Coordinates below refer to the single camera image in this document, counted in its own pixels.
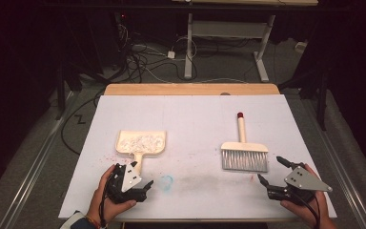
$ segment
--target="brush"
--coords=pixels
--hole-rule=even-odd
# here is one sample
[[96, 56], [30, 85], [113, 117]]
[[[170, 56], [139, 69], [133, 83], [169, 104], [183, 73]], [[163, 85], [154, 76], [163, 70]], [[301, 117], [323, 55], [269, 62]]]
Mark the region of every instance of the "brush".
[[222, 168], [224, 170], [267, 173], [267, 153], [269, 152], [267, 147], [258, 143], [246, 142], [243, 113], [237, 114], [237, 125], [239, 142], [224, 142], [221, 146]]

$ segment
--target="wrist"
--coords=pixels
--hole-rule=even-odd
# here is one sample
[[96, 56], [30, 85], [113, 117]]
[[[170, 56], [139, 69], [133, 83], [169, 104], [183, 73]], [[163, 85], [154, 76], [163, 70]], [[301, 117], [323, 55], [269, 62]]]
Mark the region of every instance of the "wrist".
[[85, 218], [88, 220], [88, 222], [90, 222], [90, 223], [94, 226], [94, 228], [95, 228], [95, 229], [100, 229], [100, 228], [102, 228], [102, 227], [100, 226], [100, 219], [99, 219], [99, 220], [97, 220], [97, 219], [95, 219], [95, 218], [93, 218], [93, 217], [91, 217], [91, 216], [89, 216], [89, 215], [86, 215], [86, 216], [85, 216]]
[[336, 229], [334, 222], [330, 218], [320, 220], [320, 228], [322, 229]]

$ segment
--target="human hand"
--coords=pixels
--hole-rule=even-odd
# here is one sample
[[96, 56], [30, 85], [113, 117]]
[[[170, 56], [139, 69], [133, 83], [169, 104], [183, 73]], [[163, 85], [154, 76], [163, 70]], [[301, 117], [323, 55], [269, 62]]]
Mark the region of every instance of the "human hand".
[[[314, 170], [312, 170], [308, 164], [305, 164], [305, 169], [315, 177], [318, 177]], [[326, 202], [325, 195], [321, 191], [316, 191], [315, 196], [318, 204], [316, 203], [316, 199], [313, 199], [311, 202], [309, 202], [309, 205], [314, 209], [317, 214], [317, 208], [319, 206], [320, 228], [336, 228], [332, 220], [329, 218], [328, 204]], [[280, 204], [281, 206], [287, 208], [289, 211], [299, 216], [309, 227], [315, 227], [316, 219], [312, 212], [306, 206], [299, 206], [288, 200], [281, 200]]]
[[[112, 165], [100, 178], [99, 187], [94, 191], [93, 197], [91, 199], [91, 206], [89, 207], [88, 214], [86, 216], [88, 218], [93, 219], [97, 223], [100, 224], [100, 215], [99, 215], [99, 207], [100, 202], [102, 201], [103, 191], [106, 186], [106, 181], [112, 174], [114, 170], [114, 166]], [[113, 203], [109, 198], [105, 198], [104, 202], [104, 220], [106, 223], [109, 223], [112, 219], [114, 219], [118, 214], [125, 212], [135, 206], [135, 200], [129, 200], [124, 203]]]

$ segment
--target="white table surface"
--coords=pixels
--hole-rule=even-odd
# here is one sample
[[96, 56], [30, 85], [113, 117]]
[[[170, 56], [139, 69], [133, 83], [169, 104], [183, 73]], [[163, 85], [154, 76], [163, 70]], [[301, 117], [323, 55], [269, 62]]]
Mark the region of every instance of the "white table surface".
[[[255, 173], [222, 170], [220, 146], [238, 141], [236, 114], [245, 117], [248, 142], [269, 148], [270, 184], [286, 186], [291, 169], [275, 157], [314, 162], [284, 95], [103, 95], [76, 165], [59, 217], [86, 213], [102, 174], [132, 162], [118, 154], [120, 130], [166, 131], [166, 148], [145, 156], [137, 187], [153, 180], [148, 198], [117, 216], [119, 221], [288, 220], [296, 216], [267, 197]], [[328, 196], [329, 215], [336, 211]]]

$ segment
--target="brush handle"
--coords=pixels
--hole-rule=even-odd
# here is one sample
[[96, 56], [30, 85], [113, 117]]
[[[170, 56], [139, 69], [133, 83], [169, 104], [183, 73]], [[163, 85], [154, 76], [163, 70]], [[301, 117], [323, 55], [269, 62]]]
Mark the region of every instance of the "brush handle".
[[239, 142], [246, 143], [245, 119], [243, 113], [237, 114], [237, 127], [239, 131]]

